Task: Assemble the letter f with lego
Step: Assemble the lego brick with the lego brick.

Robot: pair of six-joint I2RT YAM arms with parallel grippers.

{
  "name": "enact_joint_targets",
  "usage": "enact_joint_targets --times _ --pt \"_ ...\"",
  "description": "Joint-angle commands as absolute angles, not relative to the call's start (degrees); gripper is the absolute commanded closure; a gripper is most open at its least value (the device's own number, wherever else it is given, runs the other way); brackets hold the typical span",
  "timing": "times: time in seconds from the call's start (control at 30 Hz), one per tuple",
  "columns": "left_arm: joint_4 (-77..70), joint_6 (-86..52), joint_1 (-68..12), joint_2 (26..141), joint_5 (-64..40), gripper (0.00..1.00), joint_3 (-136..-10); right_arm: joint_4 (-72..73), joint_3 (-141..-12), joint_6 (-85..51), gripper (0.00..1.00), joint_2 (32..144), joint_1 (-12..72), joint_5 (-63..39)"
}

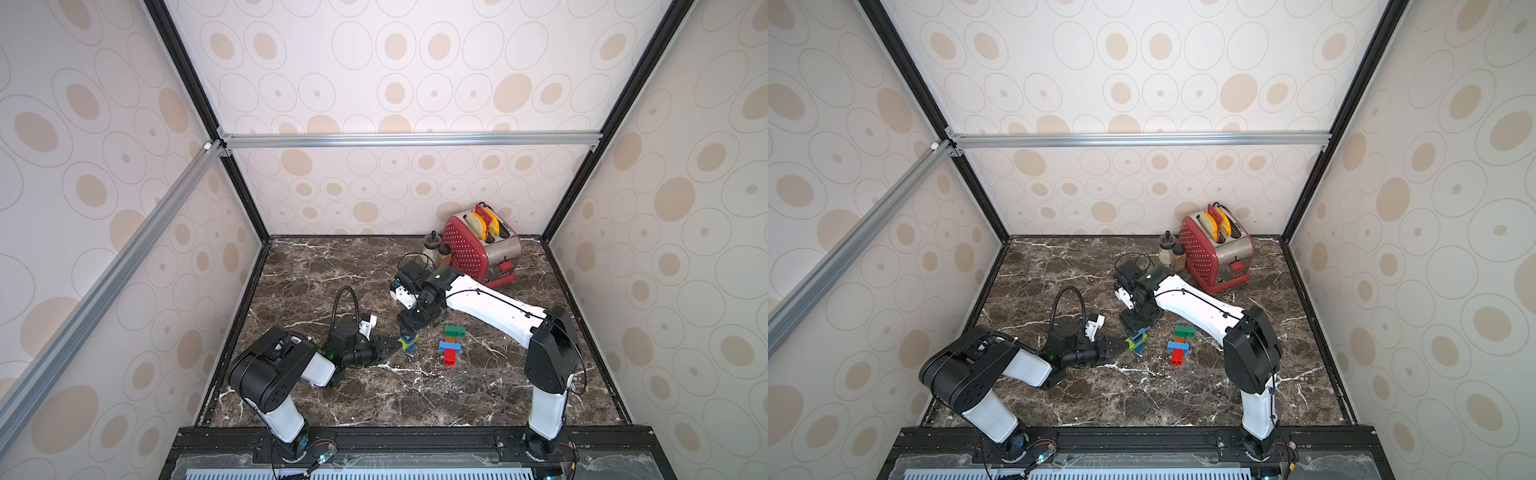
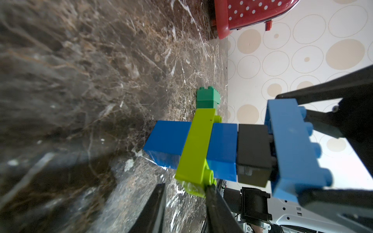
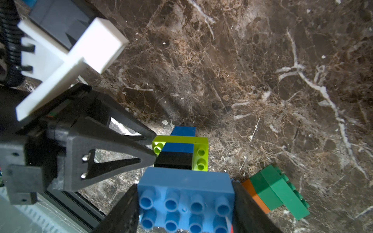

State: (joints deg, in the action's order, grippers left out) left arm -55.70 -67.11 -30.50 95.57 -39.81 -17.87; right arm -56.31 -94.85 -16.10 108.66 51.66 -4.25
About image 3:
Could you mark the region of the blue 2x2 lego brick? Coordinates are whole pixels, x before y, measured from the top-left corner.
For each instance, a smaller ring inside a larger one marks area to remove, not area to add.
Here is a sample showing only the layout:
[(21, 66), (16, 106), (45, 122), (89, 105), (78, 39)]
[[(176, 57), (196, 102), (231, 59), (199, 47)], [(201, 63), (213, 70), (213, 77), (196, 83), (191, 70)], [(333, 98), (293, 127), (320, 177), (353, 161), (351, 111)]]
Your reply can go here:
[(175, 126), (171, 136), (196, 136), (196, 128), (188, 126)]
[(182, 153), (193, 153), (194, 145), (185, 143), (166, 143), (162, 149), (162, 152), (182, 152)]

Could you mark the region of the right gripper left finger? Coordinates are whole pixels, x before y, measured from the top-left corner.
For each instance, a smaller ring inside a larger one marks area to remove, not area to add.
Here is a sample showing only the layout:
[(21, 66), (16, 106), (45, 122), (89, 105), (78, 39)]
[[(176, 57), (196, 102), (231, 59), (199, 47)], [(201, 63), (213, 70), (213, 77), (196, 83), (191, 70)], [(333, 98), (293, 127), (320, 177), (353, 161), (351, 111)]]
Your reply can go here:
[(133, 184), (92, 233), (136, 233), (138, 224), (138, 185)]

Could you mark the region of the light blue 2x4 lego brick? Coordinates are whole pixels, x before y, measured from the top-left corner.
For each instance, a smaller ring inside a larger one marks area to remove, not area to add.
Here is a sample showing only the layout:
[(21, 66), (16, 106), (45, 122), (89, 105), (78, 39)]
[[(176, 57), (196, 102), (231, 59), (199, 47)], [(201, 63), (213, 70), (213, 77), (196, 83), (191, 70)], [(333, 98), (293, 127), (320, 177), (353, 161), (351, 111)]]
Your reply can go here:
[(230, 233), (235, 191), (227, 173), (147, 168), (138, 183), (140, 225), (168, 233)]

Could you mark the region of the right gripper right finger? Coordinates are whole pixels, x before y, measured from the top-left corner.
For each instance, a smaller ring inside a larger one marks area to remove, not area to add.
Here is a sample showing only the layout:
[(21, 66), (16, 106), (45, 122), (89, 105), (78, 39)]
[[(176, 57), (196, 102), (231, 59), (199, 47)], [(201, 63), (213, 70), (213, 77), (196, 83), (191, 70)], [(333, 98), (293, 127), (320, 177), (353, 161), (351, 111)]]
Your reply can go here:
[(235, 205), (232, 227), (234, 233), (280, 233), (240, 182), (233, 181)]

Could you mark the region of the black 2x2 lego brick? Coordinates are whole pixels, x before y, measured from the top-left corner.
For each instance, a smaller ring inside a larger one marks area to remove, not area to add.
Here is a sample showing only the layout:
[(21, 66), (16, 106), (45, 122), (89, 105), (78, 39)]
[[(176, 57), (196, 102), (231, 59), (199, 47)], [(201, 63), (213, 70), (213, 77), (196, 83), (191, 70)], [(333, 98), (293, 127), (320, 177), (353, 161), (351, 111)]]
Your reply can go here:
[(154, 167), (192, 170), (193, 153), (186, 152), (161, 152)]

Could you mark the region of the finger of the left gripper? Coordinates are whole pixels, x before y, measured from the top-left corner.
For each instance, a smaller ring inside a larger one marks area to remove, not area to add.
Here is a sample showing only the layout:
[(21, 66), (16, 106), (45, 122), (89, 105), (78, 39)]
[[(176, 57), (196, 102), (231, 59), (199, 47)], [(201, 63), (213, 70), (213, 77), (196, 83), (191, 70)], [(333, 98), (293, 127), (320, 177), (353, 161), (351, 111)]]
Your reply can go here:
[[(84, 139), (92, 144), (151, 144), (156, 133), (125, 110), (110, 96), (91, 91), (84, 97)], [(139, 133), (121, 135), (109, 128), (111, 119)]]

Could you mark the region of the orange 2x2 lego brick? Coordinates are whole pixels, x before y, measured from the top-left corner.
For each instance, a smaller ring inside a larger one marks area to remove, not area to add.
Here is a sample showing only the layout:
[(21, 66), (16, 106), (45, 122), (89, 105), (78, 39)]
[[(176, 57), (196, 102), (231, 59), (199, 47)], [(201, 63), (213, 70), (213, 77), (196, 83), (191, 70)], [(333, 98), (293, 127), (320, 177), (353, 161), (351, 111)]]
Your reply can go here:
[(262, 199), (258, 196), (256, 193), (254, 186), (250, 179), (247, 179), (242, 183), (242, 186), (244, 189), (249, 193), (249, 195), (253, 198), (253, 200), (256, 202), (256, 204), (260, 207), (260, 209), (265, 213), (270, 213), (270, 209), (266, 206), (266, 204), (262, 201)]

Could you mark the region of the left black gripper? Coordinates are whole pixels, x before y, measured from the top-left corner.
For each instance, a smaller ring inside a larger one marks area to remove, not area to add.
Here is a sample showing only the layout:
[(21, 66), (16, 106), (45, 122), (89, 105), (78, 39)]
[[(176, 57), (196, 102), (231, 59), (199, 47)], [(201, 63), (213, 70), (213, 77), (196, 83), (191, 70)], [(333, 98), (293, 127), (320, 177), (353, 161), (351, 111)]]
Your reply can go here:
[[(11, 204), (35, 204), (37, 194), (57, 178), (57, 155), (62, 147), (47, 134), (47, 121), (72, 108), (91, 90), (78, 83), (18, 121), (16, 106), (30, 93), (1, 86), (1, 171)], [(64, 191), (78, 191), (155, 163), (148, 145), (156, 133), (137, 120), (125, 123), (137, 136), (119, 134), (88, 116), (71, 127), (63, 159)]]

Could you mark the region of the green 2x2 lego brick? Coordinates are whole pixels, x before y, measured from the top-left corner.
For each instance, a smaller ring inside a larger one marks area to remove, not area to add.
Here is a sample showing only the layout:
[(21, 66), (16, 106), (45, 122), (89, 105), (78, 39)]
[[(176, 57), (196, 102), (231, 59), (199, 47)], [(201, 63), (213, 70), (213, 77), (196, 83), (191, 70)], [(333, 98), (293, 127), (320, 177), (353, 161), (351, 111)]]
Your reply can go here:
[(270, 211), (273, 211), (283, 205), (282, 201), (278, 198), (275, 192), (271, 189), (270, 185), (265, 180), (264, 176), (258, 172), (250, 178), (250, 181), (264, 204)]

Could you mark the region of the lime green 2x4 lego brick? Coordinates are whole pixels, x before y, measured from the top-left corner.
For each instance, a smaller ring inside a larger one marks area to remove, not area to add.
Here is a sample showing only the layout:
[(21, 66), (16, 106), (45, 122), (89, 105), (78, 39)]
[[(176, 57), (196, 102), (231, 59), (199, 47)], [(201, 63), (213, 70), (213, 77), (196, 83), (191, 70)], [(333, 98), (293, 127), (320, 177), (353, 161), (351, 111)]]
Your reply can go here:
[(152, 150), (156, 157), (162, 152), (166, 143), (193, 144), (192, 170), (208, 171), (209, 144), (206, 137), (156, 136), (152, 142)]

